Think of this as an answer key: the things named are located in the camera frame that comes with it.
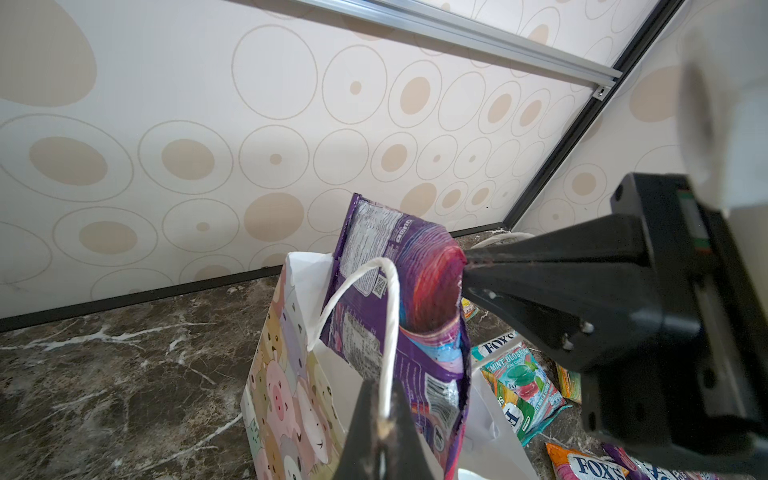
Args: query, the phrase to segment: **black corner frame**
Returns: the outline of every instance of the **black corner frame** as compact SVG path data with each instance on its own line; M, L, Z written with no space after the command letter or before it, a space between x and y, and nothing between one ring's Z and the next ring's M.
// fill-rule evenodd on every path
M624 81L627 80L632 69L640 62L645 52L656 41L661 31L664 30L664 27L667 26L667 23L674 17L674 14L677 13L677 10L685 1L660 0L656 4L648 18L646 18L632 38L632 41L624 49L624 53L621 54L614 64L614 68L622 71L624 74L616 80L616 84L608 91L603 100L591 98L584 108L581 109L581 113L579 113L573 124L568 128L568 131L565 132L565 135L555 146L552 153L533 177L533 180L523 190L518 201L512 206L512 209L504 219L505 227L513 228L523 218L523 215L536 200L536 197L544 190L552 175L565 162L581 137L584 136L592 125L592 122L595 121L609 100L616 94Z

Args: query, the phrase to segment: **patterned wall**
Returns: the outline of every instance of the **patterned wall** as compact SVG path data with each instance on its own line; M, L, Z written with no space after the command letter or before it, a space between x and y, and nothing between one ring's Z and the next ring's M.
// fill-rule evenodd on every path
M688 0L680 7L516 230L540 234L608 215L628 172L685 173L675 116L680 40L698 19L733 3Z
M498 222L591 95L255 2L2 3L0 317L329 251L352 192L450 230ZM610 64L654 3L440 6Z

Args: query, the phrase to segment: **white bag handle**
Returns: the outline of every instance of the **white bag handle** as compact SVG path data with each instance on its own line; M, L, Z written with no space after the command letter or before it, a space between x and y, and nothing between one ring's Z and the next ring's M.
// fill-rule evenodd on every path
M331 296L320 314L318 324L320 328L314 338L307 339L307 349L311 351L320 341L320 333L326 325L326 321L333 311L333 307L339 302L341 296L361 276L370 270L381 268L386 275L386 284L389 294L386 298L386 325L384 327L384 353L382 354L382 371L379 377L379 418L388 419L392 409L392 378L395 375L395 354L397 353L397 337L400 327L400 279L397 276L397 267L385 257L377 257L360 266L355 273L347 277L339 289Z
M496 243L501 240L507 240L508 238L517 238L519 240L526 240L528 238L533 238L535 235L533 233L525 233L525 232L504 232L499 233L498 235L493 235L492 237L488 237L482 242L478 242L476 245L474 245L472 248L483 248L487 247L488 245L491 245L492 243ZM495 362L496 360L502 358L508 350L511 350L515 346L517 346L521 341L522 337L518 334L518 341L512 341L507 342L504 346L499 347L496 351L494 351L491 355L486 356L482 360L478 360L476 362L472 363L472 372L476 372L483 366L488 365L490 362Z

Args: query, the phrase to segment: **black trim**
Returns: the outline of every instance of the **black trim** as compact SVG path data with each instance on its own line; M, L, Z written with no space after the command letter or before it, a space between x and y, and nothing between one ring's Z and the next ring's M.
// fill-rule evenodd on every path
M656 40L656 37L661 33L667 23L672 19L678 8L686 0L661 0L654 10L648 15L645 23L637 31L637 34L632 38L632 41L624 49L624 53L621 54L619 59L614 64L614 68L622 71L624 74L616 80L616 84L608 91L605 99L602 101L591 98L581 113L576 117L573 124L565 132L563 138L560 139L558 145L554 148L552 153L544 162L544 165L539 169L536 175L533 177L531 183L523 191L523 194L512 206L512 209L504 219L504 225L507 228L513 228L518 221L523 217L528 208L533 204L536 197L544 190L547 182L552 178L555 171L560 165L568 158L568 155L574 149L581 137L586 133L587 129L592 125L595 118L598 117L600 112L603 111L605 105L609 102L611 97L618 91L619 87L624 80L629 77L632 69L637 65L640 59L645 55L645 52Z
M470 235L472 233L503 228L503 226L503 223L491 223L489 225L482 225L480 227L457 230L452 232L451 236L456 238L463 235ZM137 303L150 302L152 300L168 298L169 296L184 295L186 293L195 293L200 292L201 290L208 290L211 288L217 288L219 286L231 285L232 283L247 282L248 280L256 280L259 278L264 278L265 276L280 275L282 268L282 265L268 266L267 268L251 270L250 272L218 276L216 278L201 280L199 282L182 283L181 285L167 286L165 288L148 290L147 292L129 293L128 295L113 296L111 298L95 300L93 302L60 306L59 308L42 310L41 312L32 312L25 313L24 315L10 316L4 319L0 319L0 333L8 332L10 330L23 329L28 326L41 325L43 323L57 322L59 320L74 318L76 316L104 312L105 310L112 310L121 308L123 306L135 305Z

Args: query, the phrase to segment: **marble surface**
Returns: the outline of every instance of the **marble surface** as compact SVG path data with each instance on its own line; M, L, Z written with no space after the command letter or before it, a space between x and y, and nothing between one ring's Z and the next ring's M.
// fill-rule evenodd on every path
M275 284L0 334L0 478L255 478L240 395ZM508 330L484 311L468 322L473 344ZM526 447L542 480L554 479L546 442L600 451L579 414L564 410Z

